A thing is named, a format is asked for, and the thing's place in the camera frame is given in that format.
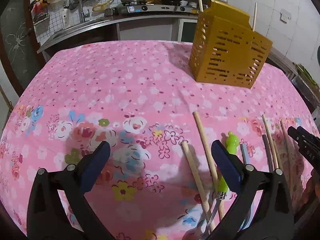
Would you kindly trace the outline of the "grey handled utensil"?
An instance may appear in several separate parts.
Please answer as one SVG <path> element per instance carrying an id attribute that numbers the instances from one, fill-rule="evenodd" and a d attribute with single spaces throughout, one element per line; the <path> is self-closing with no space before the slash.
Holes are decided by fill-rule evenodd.
<path id="1" fill-rule="evenodd" d="M 246 144 L 240 144 L 240 150 L 241 150 L 241 153 L 242 153 L 242 158 L 243 158 L 243 161 L 244 161 L 244 165 L 249 164 L 249 155 L 248 155 Z"/>

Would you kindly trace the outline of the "green handled utensil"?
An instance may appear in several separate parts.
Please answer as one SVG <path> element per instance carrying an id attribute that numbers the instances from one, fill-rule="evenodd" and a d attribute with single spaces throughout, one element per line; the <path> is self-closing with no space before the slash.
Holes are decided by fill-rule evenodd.
<path id="1" fill-rule="evenodd" d="M 210 222 L 214 221 L 216 214 L 219 211 L 219 208 L 222 206 L 222 202 L 224 201 L 227 192 L 229 190 L 229 185 L 232 185 L 233 180 L 235 180 L 235 175 L 232 174 L 234 168 L 232 168 L 231 163 L 229 162 L 229 157 L 231 155 L 236 155 L 237 147 L 239 146 L 239 138 L 233 134 L 231 131 L 228 132 L 227 137 L 225 139 L 225 144 L 223 145 L 221 141 L 215 140 L 212 143 L 211 153 L 213 159 L 215 161 L 216 167 L 218 169 L 218 176 L 221 178 L 222 183 L 222 191 L 226 193 L 222 197 L 215 197 L 215 205 L 212 210 L 212 215 L 210 217 Z M 209 234 L 209 228 L 206 225 L 205 231 L 202 235 L 202 239 L 206 239 Z"/>

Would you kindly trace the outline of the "kitchen counter with cabinets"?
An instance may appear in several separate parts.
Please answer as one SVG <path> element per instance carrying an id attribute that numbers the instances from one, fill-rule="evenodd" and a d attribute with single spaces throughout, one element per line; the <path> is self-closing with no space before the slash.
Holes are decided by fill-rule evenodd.
<path id="1" fill-rule="evenodd" d="M 37 50 L 48 61 L 61 50 L 83 44 L 104 41 L 161 40 L 180 41 L 182 25 L 196 23 L 197 15 L 191 14 L 146 14 L 130 17 L 109 17 L 109 21 L 75 31 L 65 36 L 48 38 Z"/>

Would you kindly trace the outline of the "yellow plastic utensil holder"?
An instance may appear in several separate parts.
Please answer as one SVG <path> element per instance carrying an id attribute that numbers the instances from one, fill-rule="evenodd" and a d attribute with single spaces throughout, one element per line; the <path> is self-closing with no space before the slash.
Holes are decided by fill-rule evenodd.
<path id="1" fill-rule="evenodd" d="M 211 0 L 197 19 L 189 67 L 197 82 L 251 88 L 272 44 L 252 29 L 248 13 Z"/>

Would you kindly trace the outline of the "pink floral tablecloth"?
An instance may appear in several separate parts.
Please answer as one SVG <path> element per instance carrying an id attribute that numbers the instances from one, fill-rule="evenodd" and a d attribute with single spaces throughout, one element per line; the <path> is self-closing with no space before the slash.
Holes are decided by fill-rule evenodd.
<path id="1" fill-rule="evenodd" d="M 208 197 L 213 182 L 193 113 L 208 142 L 233 132 L 250 163 L 267 171 L 266 130 L 281 155 L 298 209 L 311 166 L 283 129 L 318 129 L 292 83 L 264 64 L 252 88 L 198 83 L 191 44 L 114 41 L 56 53 L 15 106 L 1 137 L 1 202 L 27 230 L 39 168 L 61 171 L 102 142 L 111 157 L 86 199 L 116 239 L 196 239 L 205 228 L 201 199 L 181 148 L 187 141 Z"/>

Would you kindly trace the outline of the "dark wooden door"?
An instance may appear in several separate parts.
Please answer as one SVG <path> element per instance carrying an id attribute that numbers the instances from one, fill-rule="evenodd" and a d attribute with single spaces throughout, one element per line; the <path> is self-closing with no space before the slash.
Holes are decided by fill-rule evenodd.
<path id="1" fill-rule="evenodd" d="M 1 63 L 10 84 L 21 96 L 46 61 L 37 50 L 30 0 L 1 0 Z"/>

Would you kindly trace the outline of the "steel sink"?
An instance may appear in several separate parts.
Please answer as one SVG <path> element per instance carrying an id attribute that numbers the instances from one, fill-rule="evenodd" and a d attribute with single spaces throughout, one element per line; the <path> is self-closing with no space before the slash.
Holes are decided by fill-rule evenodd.
<path id="1" fill-rule="evenodd" d="M 95 25 L 95 24 L 98 24 L 100 22 L 107 22 L 109 20 L 105 19 L 105 18 L 95 18 L 93 20 L 89 20 L 87 22 L 83 22 L 83 23 L 79 23 L 77 25 L 74 25 L 74 26 L 71 26 L 71 27 L 68 27 L 66 29 L 63 29 L 63 30 L 60 30 L 56 33 L 54 33 L 51 38 L 52 39 L 55 39 L 55 38 L 58 38 L 60 36 L 65 36 L 67 34 L 71 34 L 75 31 L 78 31 L 78 30 L 81 30 L 81 29 L 84 29 L 86 27 L 89 27 L 89 26 L 92 26 L 92 25 Z"/>

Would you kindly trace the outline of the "steel faucet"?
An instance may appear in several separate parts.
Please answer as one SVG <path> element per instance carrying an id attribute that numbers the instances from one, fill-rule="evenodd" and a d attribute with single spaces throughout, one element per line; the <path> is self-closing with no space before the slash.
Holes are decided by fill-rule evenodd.
<path id="1" fill-rule="evenodd" d="M 84 1 L 85 0 L 65 0 L 63 3 L 63 9 L 67 10 L 74 10 L 79 7 L 79 17 L 80 23 L 86 22 L 86 18 L 89 18 L 90 14 L 84 12 Z"/>

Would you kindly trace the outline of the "steel gas stove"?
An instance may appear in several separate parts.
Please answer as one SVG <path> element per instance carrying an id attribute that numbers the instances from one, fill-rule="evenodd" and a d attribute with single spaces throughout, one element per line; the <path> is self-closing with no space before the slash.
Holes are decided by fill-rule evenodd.
<path id="1" fill-rule="evenodd" d="M 129 4 L 115 8 L 118 15 L 127 14 L 146 14 L 146 13 L 186 13 L 197 14 L 197 10 L 180 5 L 163 5 L 163 4 Z"/>

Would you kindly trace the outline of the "white wall socket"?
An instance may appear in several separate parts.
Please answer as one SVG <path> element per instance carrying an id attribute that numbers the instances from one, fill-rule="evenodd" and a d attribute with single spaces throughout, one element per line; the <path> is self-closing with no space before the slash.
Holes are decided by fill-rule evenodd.
<path id="1" fill-rule="evenodd" d="M 285 9 L 280 10 L 280 21 L 287 24 L 291 20 L 291 13 Z"/>

